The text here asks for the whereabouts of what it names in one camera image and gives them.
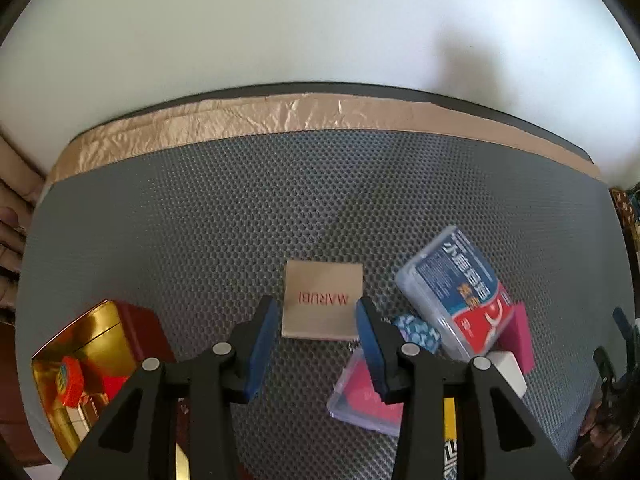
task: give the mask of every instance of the pink object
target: pink object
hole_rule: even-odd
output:
[[[400,426],[404,404],[385,404],[380,400],[380,396],[373,389],[367,362],[364,359],[355,365],[353,374],[344,387],[344,395],[351,409]]]
[[[533,344],[529,331],[529,318],[524,303],[513,305],[513,317],[498,338],[498,346],[502,350],[513,353],[523,375],[536,367],[533,357]]]

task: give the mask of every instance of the blue patterned object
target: blue patterned object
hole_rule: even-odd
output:
[[[416,343],[432,354],[440,347],[440,333],[413,314],[402,314],[394,319],[393,324],[400,329],[402,337],[408,343]]]

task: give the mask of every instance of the screw head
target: screw head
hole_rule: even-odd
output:
[[[213,353],[216,355],[227,355],[231,352],[231,345],[226,341],[213,345]]]
[[[404,343],[400,349],[404,355],[414,356],[420,353],[420,347],[415,343]]]
[[[154,370],[158,370],[160,366],[160,359],[157,357],[148,357],[144,361],[142,361],[142,369],[147,372],[152,372]]]
[[[474,359],[474,366],[478,370],[488,370],[491,368],[491,361],[484,356],[478,356]]]

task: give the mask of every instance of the white eraser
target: white eraser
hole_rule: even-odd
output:
[[[516,395],[522,398],[527,391],[527,383],[520,371],[516,357],[511,352],[503,350],[489,352],[486,356],[498,368]]]

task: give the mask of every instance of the white object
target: white object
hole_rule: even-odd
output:
[[[121,114],[292,81],[472,101],[640,179],[640,62],[601,0],[32,0],[0,47],[0,118],[48,171]]]
[[[516,357],[511,352],[503,350],[489,352],[486,356],[498,368],[498,371],[509,383],[513,391],[516,392],[516,395],[520,398],[524,397],[527,391],[527,383],[520,371]]]

